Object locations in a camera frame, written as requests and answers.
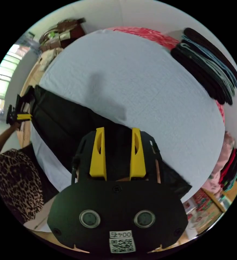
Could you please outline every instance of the qr code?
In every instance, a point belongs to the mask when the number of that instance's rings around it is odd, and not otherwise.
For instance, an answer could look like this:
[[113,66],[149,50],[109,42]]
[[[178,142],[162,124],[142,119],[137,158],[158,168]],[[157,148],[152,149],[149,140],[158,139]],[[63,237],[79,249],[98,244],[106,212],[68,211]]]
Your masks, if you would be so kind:
[[133,238],[117,238],[109,240],[111,253],[130,253],[135,252],[135,243]]

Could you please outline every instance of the red fabric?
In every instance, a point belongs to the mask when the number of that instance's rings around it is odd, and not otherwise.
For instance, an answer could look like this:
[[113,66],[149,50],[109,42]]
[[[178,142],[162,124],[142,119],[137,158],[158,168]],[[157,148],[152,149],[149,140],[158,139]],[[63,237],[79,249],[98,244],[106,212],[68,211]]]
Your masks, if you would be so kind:
[[223,178],[226,176],[226,174],[227,174],[227,172],[228,172],[228,170],[229,170],[231,164],[233,163],[233,161],[234,161],[234,159],[235,159],[235,156],[236,156],[236,151],[237,151],[237,149],[234,149],[234,152],[233,152],[233,154],[232,154],[232,156],[231,156],[231,158],[230,158],[230,160],[229,160],[229,164],[226,166],[226,168],[224,169],[224,171],[221,171],[219,183],[222,183]]
[[[147,28],[143,28],[143,27],[140,28],[140,27],[119,26],[119,27],[108,28],[108,30],[120,31],[120,32],[124,32],[124,33],[137,35],[137,36],[140,36],[142,38],[148,39],[150,41],[155,41],[158,44],[162,45],[163,47],[166,47],[169,50],[173,49],[179,43],[179,41],[174,39],[173,37],[170,37],[170,36],[167,36],[167,35],[163,35],[163,34],[161,34],[158,31],[147,29]],[[217,106],[218,106],[219,111],[221,113],[223,122],[225,124],[225,115],[224,115],[223,106],[220,105],[218,103],[218,101],[216,101],[216,103],[217,103]]]

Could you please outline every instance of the pink clothing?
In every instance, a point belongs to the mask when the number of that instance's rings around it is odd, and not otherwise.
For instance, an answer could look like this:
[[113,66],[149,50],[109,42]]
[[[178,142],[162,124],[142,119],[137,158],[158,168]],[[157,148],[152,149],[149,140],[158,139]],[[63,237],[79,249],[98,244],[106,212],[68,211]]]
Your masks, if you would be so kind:
[[[179,43],[179,41],[174,39],[173,37],[163,35],[158,31],[147,29],[147,28],[119,26],[119,27],[108,28],[108,30],[120,31],[120,32],[124,32],[124,33],[137,35],[142,38],[148,39],[150,41],[155,41],[158,44],[162,45],[163,47],[166,47],[169,50],[173,49]],[[225,115],[224,115],[223,106],[220,105],[218,103],[218,101],[216,101],[216,103],[217,103],[217,106],[221,113],[223,122],[225,124]]]
[[223,169],[225,164],[228,162],[231,152],[235,144],[234,138],[230,135],[229,132],[225,132],[224,141],[222,149],[220,152],[219,159],[207,181],[202,185],[202,187],[213,194],[219,194],[222,191],[222,188],[219,184],[220,182],[220,171]]

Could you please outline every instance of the screw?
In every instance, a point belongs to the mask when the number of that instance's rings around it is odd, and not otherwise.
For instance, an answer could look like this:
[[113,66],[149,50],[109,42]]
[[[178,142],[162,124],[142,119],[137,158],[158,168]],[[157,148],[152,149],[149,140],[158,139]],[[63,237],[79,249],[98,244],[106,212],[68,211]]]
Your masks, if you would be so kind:
[[122,191],[122,188],[119,185],[116,185],[112,188],[114,193],[119,193]]
[[182,232],[183,232],[183,229],[182,229],[182,228],[177,228],[177,229],[174,231],[173,235],[174,235],[174,236],[179,236],[180,234],[182,234]]
[[61,231],[60,231],[59,229],[57,229],[57,228],[54,228],[54,229],[53,229],[53,233],[54,233],[55,235],[57,235],[57,236],[60,236],[60,235],[61,235]]

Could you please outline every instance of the floor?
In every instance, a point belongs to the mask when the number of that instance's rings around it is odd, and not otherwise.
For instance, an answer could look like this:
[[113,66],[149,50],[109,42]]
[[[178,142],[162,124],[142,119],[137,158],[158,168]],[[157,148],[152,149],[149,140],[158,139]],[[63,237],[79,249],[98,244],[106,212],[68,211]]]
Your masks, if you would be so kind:
[[[6,124],[5,120],[1,119],[0,120],[0,134],[2,134],[8,127],[9,127],[9,125]],[[5,143],[5,145],[2,149],[2,152],[5,152],[9,149],[20,149],[20,144],[19,144],[16,133],[13,133],[11,135],[11,137],[7,140],[7,142]]]

